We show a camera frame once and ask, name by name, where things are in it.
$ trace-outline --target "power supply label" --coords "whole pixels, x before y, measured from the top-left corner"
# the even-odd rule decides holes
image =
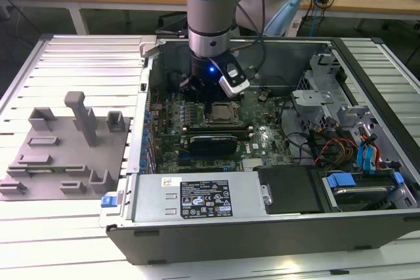
[[[180,196],[184,219],[233,216],[227,180],[181,182]]]

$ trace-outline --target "blue latch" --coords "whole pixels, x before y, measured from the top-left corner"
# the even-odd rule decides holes
[[[351,173],[333,173],[327,176],[327,181],[331,188],[356,185]]]
[[[117,206],[117,196],[104,196],[100,199],[102,208],[111,208]]]
[[[395,178],[398,186],[401,186],[402,184],[404,184],[404,177],[402,177],[400,172],[395,172],[394,173],[394,178]]]

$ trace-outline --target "gray plastic peg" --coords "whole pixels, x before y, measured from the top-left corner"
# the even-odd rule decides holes
[[[96,146],[96,132],[95,126],[92,124],[92,119],[89,117],[86,107],[83,103],[85,94],[83,92],[69,91],[64,99],[64,103],[68,108],[71,108],[77,124],[85,136],[89,147]]]

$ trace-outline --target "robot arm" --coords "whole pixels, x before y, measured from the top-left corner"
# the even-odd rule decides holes
[[[192,75],[206,81],[209,69],[215,66],[221,76],[219,84],[228,97],[234,97],[249,86],[240,65],[230,54],[230,32],[238,25],[250,22],[236,8],[238,3],[261,29],[261,0],[188,0],[188,38],[192,51]],[[300,0],[266,0],[265,33],[277,35],[290,24],[299,8]]]

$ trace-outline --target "gray plastic block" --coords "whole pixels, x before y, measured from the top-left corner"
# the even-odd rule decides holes
[[[84,194],[86,192],[86,186],[80,180],[63,180],[60,189],[65,194]]]
[[[59,142],[59,140],[55,136],[33,137],[33,138],[29,139],[28,145],[31,146],[31,147],[57,146],[58,142]]]
[[[48,121],[54,121],[56,118],[50,108],[34,108],[29,116],[29,122],[33,129],[38,131],[51,131]]]
[[[125,132],[109,132],[106,117],[97,117],[95,147],[86,145],[83,133],[76,130],[73,120],[74,117],[57,117],[55,121],[48,122],[53,136],[60,140],[57,146],[28,145],[32,138],[52,136],[49,131],[29,131],[15,161],[9,165],[7,171],[13,177],[13,173],[18,170],[16,179],[28,189],[24,195],[0,195],[0,200],[100,199],[103,193],[97,193],[89,184],[92,170],[101,179],[105,171],[109,170],[112,183],[108,191],[116,190],[130,119],[124,118]],[[52,162],[50,165],[20,165],[18,160],[21,155],[50,155]],[[86,192],[63,193],[60,189],[61,182],[68,180],[80,180],[86,187]]]
[[[89,170],[89,167],[87,165],[81,165],[81,167],[72,168],[72,169],[66,169],[66,174],[68,176],[85,176],[88,177],[91,175],[91,170]]]
[[[89,185],[91,185],[95,193],[106,193],[110,191],[114,184],[114,180],[111,177],[110,171],[106,170],[104,177],[100,178],[95,170],[92,170],[89,177]]]
[[[106,123],[110,132],[125,132],[124,117],[120,111],[110,111]]]
[[[7,174],[9,174],[12,178],[15,177],[31,177],[31,173],[29,173],[26,169],[7,169]]]
[[[43,155],[20,155],[18,159],[19,164],[29,164],[29,165],[44,165],[51,164],[53,161],[52,157],[49,154]]]
[[[96,120],[96,116],[95,116],[95,113],[93,112],[92,108],[87,108],[87,115],[89,116],[89,119],[90,119],[94,129],[96,130],[96,128],[98,126],[98,121]],[[76,119],[73,120],[73,123],[74,123],[76,129],[78,131],[81,131],[79,123],[77,122]]]
[[[17,180],[7,180],[0,183],[0,193],[3,195],[24,195],[27,187]]]
[[[74,117],[77,120],[77,125],[85,136],[88,146],[95,147],[95,125],[91,123],[91,118],[89,118],[86,107],[83,103],[84,100],[85,94],[83,92],[69,91],[64,99],[64,103],[68,108],[73,110]]]

